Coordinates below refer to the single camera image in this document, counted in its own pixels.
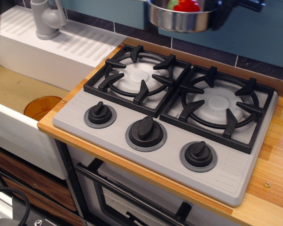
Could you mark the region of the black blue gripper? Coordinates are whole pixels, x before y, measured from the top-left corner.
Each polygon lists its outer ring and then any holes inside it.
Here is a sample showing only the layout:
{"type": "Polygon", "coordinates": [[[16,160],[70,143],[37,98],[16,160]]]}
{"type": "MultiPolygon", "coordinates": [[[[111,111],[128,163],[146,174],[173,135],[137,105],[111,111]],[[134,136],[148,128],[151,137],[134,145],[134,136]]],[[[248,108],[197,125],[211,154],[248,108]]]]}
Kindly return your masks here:
{"type": "Polygon", "coordinates": [[[217,2],[220,6],[215,12],[212,23],[213,31],[216,31],[223,26],[232,10],[237,6],[260,12],[266,5],[264,0],[218,0],[217,2]]]}

